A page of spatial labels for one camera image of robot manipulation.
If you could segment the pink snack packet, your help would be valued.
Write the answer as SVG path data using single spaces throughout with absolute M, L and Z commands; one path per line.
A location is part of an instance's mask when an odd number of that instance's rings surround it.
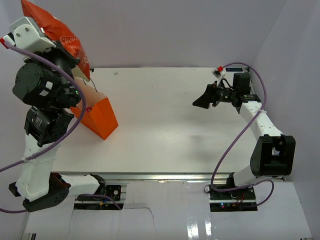
M 89 113 L 89 112 L 92 111 L 92 108 L 91 108 L 91 107 L 87 107 L 87 108 L 85 109 L 85 111 L 86 111 L 87 113 Z

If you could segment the red chips bag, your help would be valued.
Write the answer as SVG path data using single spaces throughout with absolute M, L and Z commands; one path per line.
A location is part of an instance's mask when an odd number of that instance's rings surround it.
M 51 13 L 27 0 L 21 1 L 24 16 L 31 17 L 38 26 L 44 30 L 46 36 L 54 41 L 59 41 L 63 47 L 80 62 L 72 70 L 74 76 L 86 82 L 90 81 L 90 63 L 80 39 L 70 30 L 70 28 L 54 17 Z

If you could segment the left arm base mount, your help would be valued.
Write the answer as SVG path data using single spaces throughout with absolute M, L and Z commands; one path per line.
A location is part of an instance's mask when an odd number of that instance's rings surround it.
M 123 209 L 121 198 L 121 185 L 106 185 L 98 194 L 107 196 L 77 196 L 74 203 L 75 210 L 102 210 L 102 211 L 120 211 Z

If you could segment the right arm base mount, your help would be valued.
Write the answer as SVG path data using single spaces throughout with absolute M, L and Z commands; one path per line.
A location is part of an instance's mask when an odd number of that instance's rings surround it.
M 218 212 L 253 212 L 257 211 L 256 195 L 253 188 L 235 191 L 215 191 L 208 184 L 203 191 L 209 196 L 211 213 Z

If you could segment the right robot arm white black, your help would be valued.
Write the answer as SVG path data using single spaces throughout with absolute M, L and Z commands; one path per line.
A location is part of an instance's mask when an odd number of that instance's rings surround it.
M 248 72 L 236 72 L 233 83 L 226 87 L 226 73 L 215 69 L 216 81 L 208 84 L 205 92 L 193 102 L 193 106 L 208 109 L 219 103 L 230 103 L 242 116 L 256 138 L 256 145 L 249 165 L 233 172 L 226 180 L 226 195 L 236 200 L 244 193 L 244 188 L 276 177 L 289 176 L 292 173 L 296 140 L 282 133 L 270 120 L 263 109 L 260 98 L 251 92 Z

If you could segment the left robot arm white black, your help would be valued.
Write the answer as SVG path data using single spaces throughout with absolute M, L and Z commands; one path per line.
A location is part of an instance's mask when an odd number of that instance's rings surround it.
M 79 61 L 60 42 L 44 52 L 23 53 L 27 58 L 16 73 L 12 92 L 30 108 L 24 123 L 20 177 L 9 190 L 23 198 L 22 205 L 29 213 L 55 207 L 68 196 L 103 198 L 106 183 L 99 175 L 52 172 L 60 143 L 75 129 L 71 125 L 74 115 L 68 109 L 84 98 L 72 73 Z

